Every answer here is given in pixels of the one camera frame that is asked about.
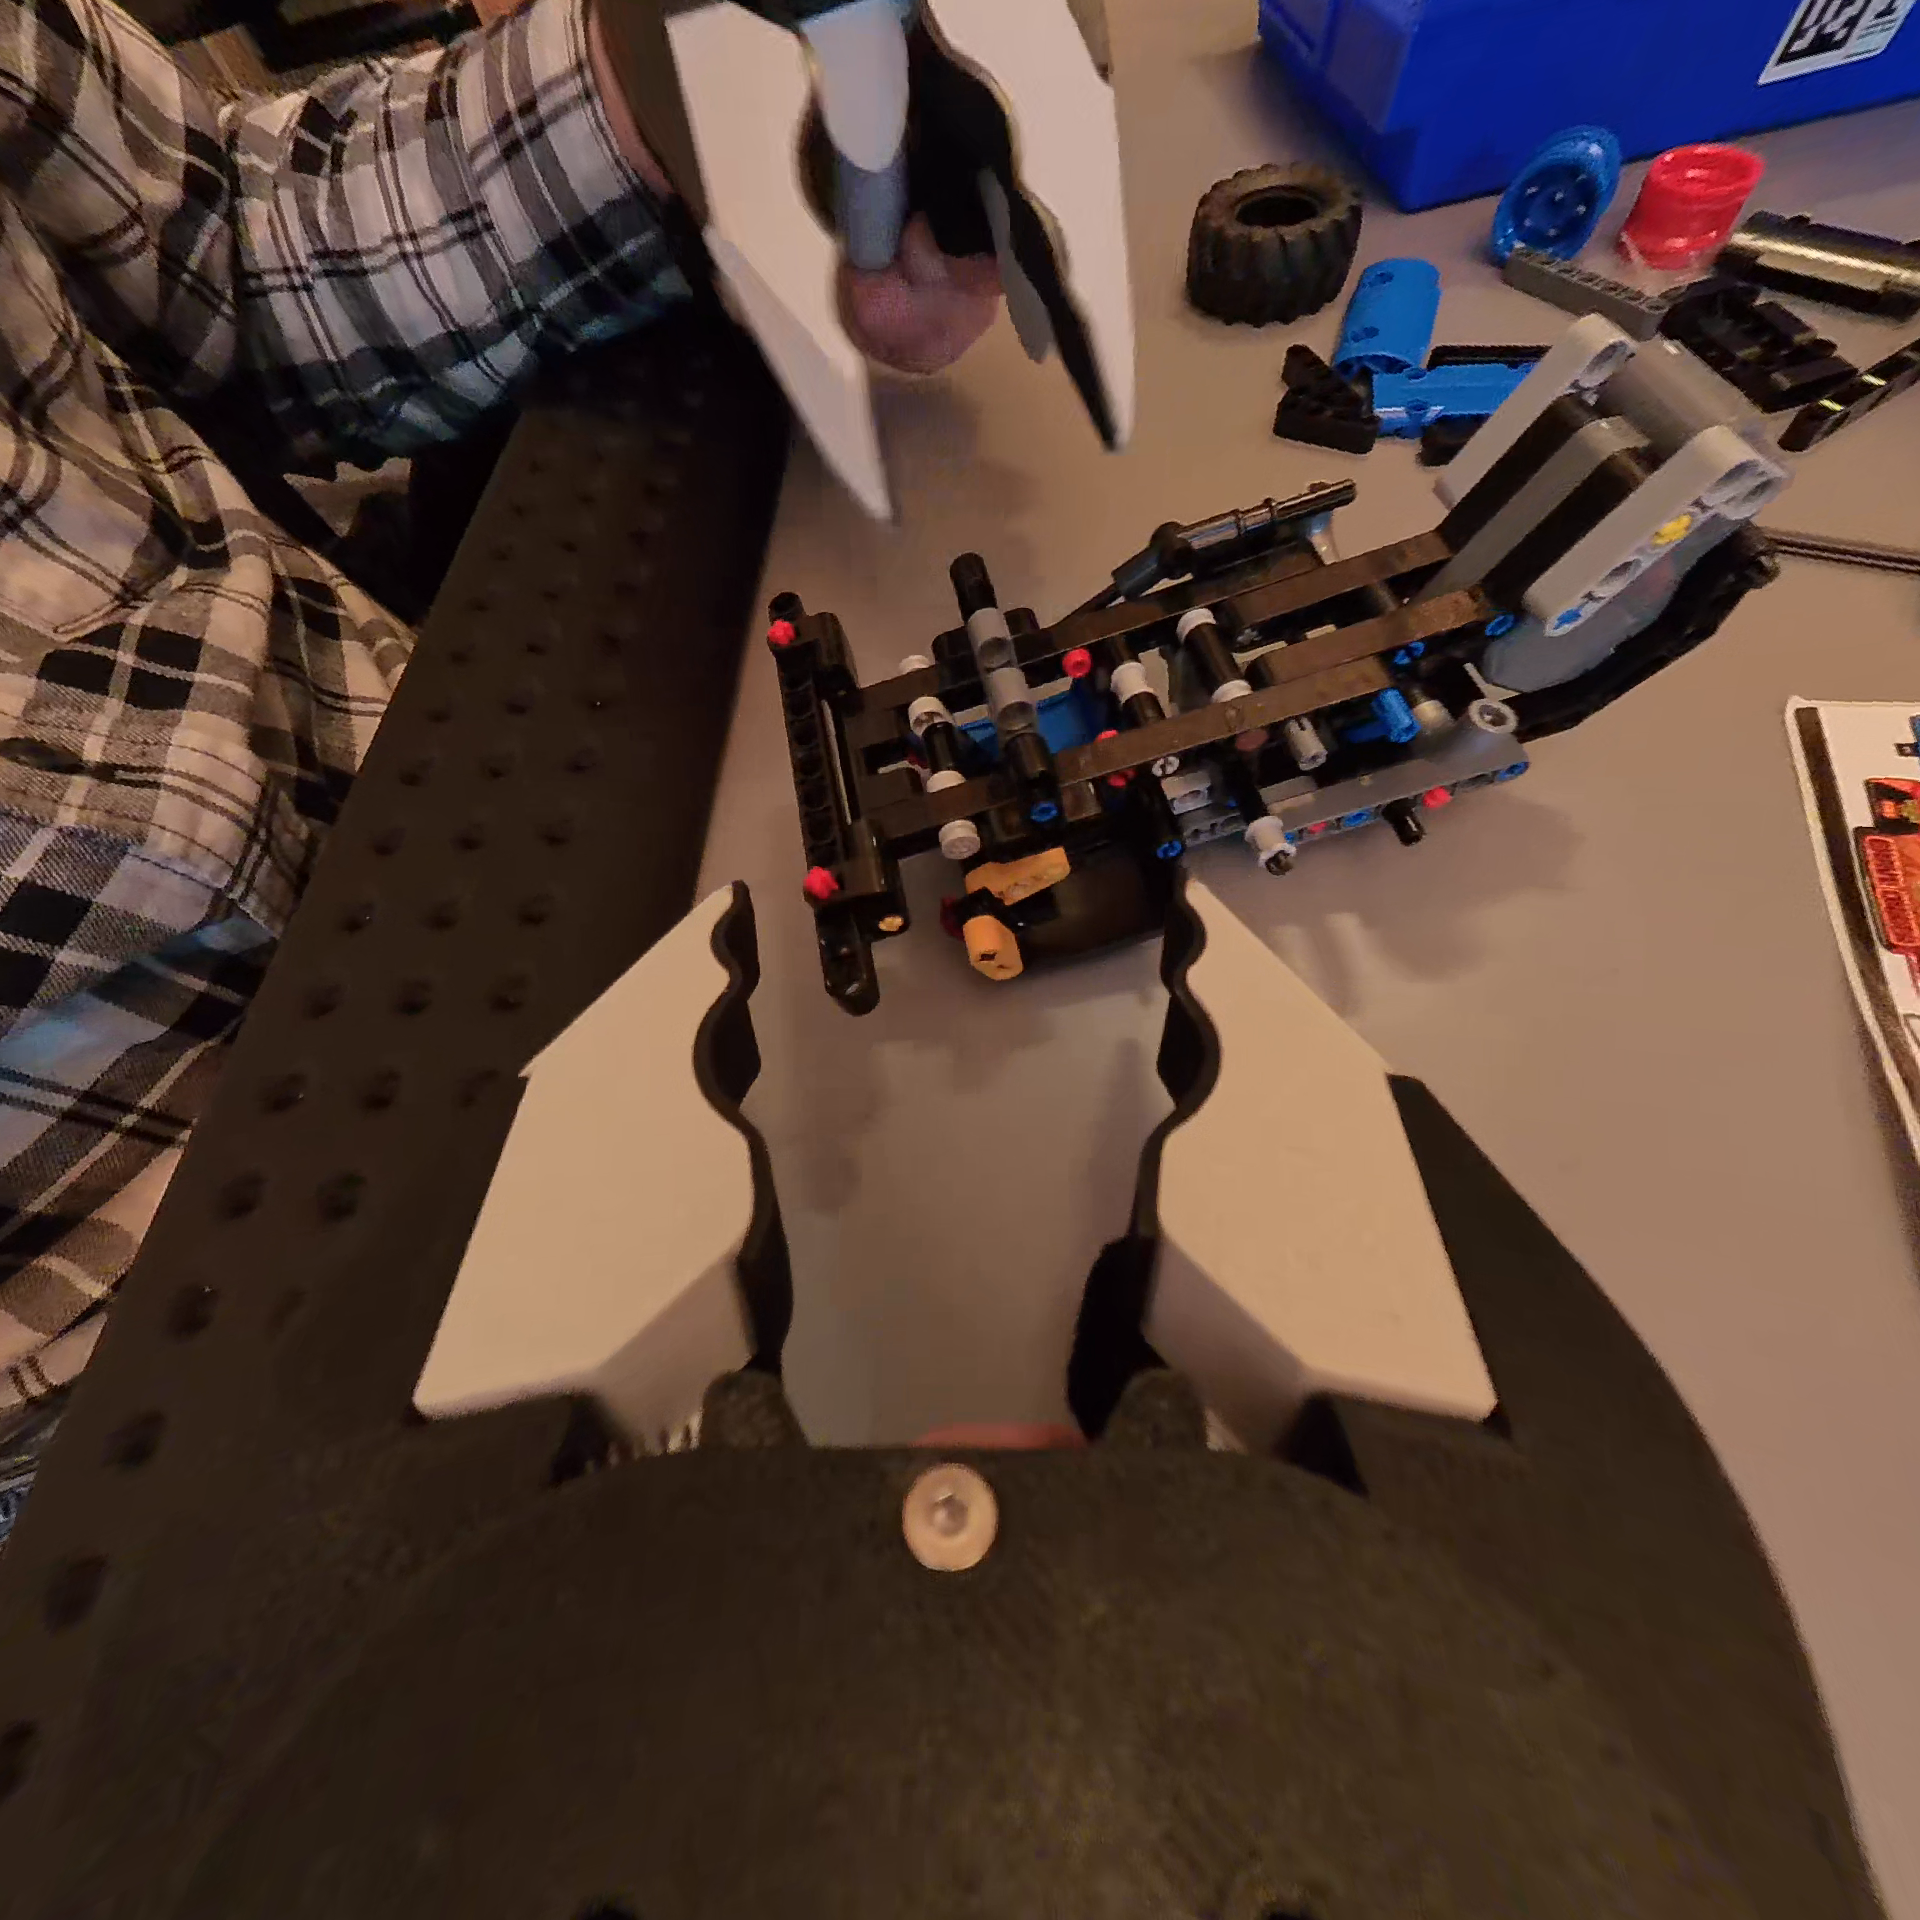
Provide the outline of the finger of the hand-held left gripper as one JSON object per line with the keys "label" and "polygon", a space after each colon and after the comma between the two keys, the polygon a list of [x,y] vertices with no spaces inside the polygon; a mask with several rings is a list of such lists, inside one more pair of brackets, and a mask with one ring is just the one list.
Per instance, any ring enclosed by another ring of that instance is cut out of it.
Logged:
{"label": "finger of the hand-held left gripper", "polygon": [[1106,450],[1135,433],[1135,290],[1101,3],[928,3],[917,57],[937,239],[997,261],[1021,348],[1057,358]]}
{"label": "finger of the hand-held left gripper", "polygon": [[867,358],[843,322],[847,263],[802,181],[813,105],[799,5],[691,5],[664,16],[697,218],[716,274],[816,452],[853,501],[890,520]]}

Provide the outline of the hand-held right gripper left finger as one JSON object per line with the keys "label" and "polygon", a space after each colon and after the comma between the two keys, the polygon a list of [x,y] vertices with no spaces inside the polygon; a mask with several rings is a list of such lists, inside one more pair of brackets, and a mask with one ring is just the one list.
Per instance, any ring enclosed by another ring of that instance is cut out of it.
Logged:
{"label": "hand-held right gripper left finger", "polygon": [[583,1398],[627,1444],[697,1435],[715,1381],[781,1367],[795,1310],[767,1142],[757,904],[698,900],[536,1053],[412,1408]]}

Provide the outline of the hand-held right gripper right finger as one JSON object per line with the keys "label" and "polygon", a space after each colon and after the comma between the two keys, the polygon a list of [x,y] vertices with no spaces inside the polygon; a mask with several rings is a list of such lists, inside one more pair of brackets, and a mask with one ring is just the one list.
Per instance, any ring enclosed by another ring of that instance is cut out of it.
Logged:
{"label": "hand-held right gripper right finger", "polygon": [[1200,880],[1169,907],[1160,981],[1170,1108],[1082,1288],[1080,1431],[1154,1371],[1240,1448],[1321,1397],[1484,1423],[1497,1386],[1380,1053]]}

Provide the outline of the toy car chassis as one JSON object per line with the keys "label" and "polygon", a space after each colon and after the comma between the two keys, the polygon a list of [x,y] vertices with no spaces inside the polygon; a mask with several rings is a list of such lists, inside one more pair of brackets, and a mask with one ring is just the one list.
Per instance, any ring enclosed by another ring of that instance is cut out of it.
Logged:
{"label": "toy car chassis", "polygon": [[1156,935],[1185,868],[1270,877],[1520,780],[1531,750],[1717,637],[1779,567],[1789,455],[1668,339],[1574,322],[1436,477],[1427,534],[1340,559],[1351,485],[1165,524],[1106,593],[1013,606],[980,554],[959,621],[865,683],[839,617],[771,602],[768,650],[828,1000],[878,1007],[878,949],[941,922],[1007,982]]}

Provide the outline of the black toy tire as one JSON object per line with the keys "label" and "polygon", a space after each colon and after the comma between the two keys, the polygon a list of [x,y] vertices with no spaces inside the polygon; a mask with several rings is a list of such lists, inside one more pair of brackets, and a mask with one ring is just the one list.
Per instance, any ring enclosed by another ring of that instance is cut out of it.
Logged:
{"label": "black toy tire", "polygon": [[1193,213],[1185,292],[1222,325],[1297,325],[1344,289],[1365,222],[1361,186],[1314,163],[1249,167]]}

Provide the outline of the black small angled beam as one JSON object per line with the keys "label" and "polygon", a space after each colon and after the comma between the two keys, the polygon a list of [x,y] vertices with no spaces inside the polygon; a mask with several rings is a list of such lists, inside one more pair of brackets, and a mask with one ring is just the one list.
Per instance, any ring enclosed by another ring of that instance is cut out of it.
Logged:
{"label": "black small angled beam", "polygon": [[1344,377],[1319,353],[1292,345],[1284,353],[1280,398],[1270,433],[1290,445],[1366,456],[1380,442],[1375,377]]}

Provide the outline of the blue curved toy panel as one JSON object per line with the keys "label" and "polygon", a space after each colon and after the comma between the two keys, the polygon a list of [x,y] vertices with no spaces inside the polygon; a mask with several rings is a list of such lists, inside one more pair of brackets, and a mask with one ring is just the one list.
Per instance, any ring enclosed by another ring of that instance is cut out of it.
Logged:
{"label": "blue curved toy panel", "polygon": [[1422,257],[1388,257],[1357,277],[1330,367],[1340,378],[1422,372],[1442,305],[1442,273]]}

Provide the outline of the black perforated pad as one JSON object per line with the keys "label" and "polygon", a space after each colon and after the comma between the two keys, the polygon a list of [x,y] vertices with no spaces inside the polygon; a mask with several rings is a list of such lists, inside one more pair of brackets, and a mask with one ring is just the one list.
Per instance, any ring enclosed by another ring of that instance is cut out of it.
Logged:
{"label": "black perforated pad", "polygon": [[525,407],[5,1553],[5,1826],[67,1772],[141,1563],[408,1446],[516,1077],[693,907],[791,447],[716,311]]}

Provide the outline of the blue flat toy panel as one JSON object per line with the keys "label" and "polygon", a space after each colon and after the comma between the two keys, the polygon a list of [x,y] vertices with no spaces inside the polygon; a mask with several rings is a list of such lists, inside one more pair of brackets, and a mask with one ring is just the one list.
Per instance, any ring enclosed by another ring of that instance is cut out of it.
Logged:
{"label": "blue flat toy panel", "polygon": [[1445,421],[1488,421],[1537,367],[1525,356],[1375,372],[1369,386],[1378,435],[1419,441]]}

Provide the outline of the blue toy wheel hub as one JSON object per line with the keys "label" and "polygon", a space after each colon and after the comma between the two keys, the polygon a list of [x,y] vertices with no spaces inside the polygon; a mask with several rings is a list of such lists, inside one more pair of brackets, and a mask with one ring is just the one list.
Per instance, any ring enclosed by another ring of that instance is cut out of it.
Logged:
{"label": "blue toy wheel hub", "polygon": [[1507,266],[1520,253],[1573,265],[1594,239],[1620,193],[1616,132],[1578,124],[1555,132],[1525,160],[1497,204],[1491,258]]}

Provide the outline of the blue tagged storage bin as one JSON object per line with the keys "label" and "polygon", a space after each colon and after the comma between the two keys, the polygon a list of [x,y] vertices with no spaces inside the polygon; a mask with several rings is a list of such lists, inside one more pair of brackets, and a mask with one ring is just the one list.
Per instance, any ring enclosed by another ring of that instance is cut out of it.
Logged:
{"label": "blue tagged storage bin", "polygon": [[1918,93],[1915,3],[1260,3],[1260,48],[1406,213],[1507,189],[1553,135],[1625,160]]}

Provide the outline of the colourful sticker sheet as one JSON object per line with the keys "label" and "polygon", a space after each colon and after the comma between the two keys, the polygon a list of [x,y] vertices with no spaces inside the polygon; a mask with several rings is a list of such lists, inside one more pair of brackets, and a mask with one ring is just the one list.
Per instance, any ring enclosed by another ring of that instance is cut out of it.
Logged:
{"label": "colourful sticker sheet", "polygon": [[1787,736],[1837,954],[1918,1158],[1918,712],[1793,698]]}

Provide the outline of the black long toy beam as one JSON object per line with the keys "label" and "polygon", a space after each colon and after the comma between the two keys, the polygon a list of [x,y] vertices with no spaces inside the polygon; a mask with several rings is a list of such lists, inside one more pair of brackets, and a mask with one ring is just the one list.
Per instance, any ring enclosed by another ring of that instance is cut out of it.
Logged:
{"label": "black long toy beam", "polygon": [[1861,369],[1825,397],[1801,407],[1780,437],[1780,452],[1809,452],[1850,424],[1878,412],[1887,403],[1908,394],[1918,383],[1918,340],[1896,348],[1878,363]]}

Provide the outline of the black long axle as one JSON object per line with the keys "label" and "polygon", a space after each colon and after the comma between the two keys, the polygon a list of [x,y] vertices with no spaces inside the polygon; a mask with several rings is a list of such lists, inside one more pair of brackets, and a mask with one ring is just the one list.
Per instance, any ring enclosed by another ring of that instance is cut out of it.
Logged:
{"label": "black long axle", "polygon": [[1920,572],[1918,551],[1910,547],[1816,537],[1780,529],[1761,529],[1758,534],[1779,556],[1790,560],[1885,572],[1903,579],[1918,579]]}

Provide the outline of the black toy frame piece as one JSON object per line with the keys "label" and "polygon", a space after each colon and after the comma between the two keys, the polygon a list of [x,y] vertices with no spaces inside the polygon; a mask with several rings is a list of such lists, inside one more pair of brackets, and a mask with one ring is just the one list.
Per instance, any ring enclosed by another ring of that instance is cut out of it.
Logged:
{"label": "black toy frame piece", "polygon": [[1787,305],[1728,277],[1673,292],[1661,336],[1692,353],[1764,417],[1822,403],[1859,375]]}

